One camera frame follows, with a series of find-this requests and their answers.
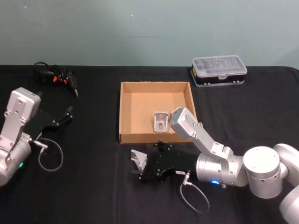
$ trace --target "clear plastic lid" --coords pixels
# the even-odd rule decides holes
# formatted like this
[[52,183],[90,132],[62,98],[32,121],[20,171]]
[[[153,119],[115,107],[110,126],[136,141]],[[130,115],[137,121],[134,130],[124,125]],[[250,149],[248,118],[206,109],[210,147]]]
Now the clear plastic lid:
[[244,75],[247,69],[238,55],[197,57],[192,65],[199,77],[227,78],[231,75]]

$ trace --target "black tablecloth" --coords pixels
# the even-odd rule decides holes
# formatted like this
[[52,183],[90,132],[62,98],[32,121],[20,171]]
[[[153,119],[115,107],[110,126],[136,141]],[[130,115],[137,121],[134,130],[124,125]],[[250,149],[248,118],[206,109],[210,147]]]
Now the black tablecloth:
[[[276,198],[263,200],[244,188],[196,182],[211,203],[209,213],[192,212],[178,196],[179,177],[164,183],[139,183],[130,150],[155,150],[151,144],[120,145],[119,97],[122,81],[192,81],[186,67],[75,66],[79,97],[63,86],[32,83],[31,66],[0,66],[0,111],[17,87],[43,91],[40,108],[59,116],[69,105],[74,121],[56,140],[64,164],[55,173],[37,163],[38,149],[11,181],[0,188],[1,223],[41,224],[281,224],[279,204],[292,189],[284,184]],[[196,88],[197,117],[218,142],[243,155],[255,146],[286,143],[299,148],[299,71],[287,67],[248,67],[242,85]],[[177,148],[197,153],[192,143]],[[205,204],[185,189],[198,208]]]

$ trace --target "small white label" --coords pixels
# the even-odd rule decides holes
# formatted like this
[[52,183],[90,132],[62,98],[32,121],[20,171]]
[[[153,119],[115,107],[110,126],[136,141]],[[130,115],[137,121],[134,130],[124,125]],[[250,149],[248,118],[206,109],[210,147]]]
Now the small white label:
[[177,171],[177,170],[176,170],[176,174],[186,175],[184,171]]

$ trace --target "blue led light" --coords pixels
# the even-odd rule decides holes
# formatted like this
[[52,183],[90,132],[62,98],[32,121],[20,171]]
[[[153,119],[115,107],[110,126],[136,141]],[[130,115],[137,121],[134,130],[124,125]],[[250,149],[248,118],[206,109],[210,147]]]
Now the blue led light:
[[217,180],[211,180],[211,183],[220,185],[219,181]]

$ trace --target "yellow label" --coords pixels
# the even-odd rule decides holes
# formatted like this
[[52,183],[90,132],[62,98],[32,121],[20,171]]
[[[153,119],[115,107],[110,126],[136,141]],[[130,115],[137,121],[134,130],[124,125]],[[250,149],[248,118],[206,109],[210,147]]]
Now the yellow label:
[[194,68],[192,68],[192,72],[193,72],[193,75],[196,77],[196,72],[195,72]]

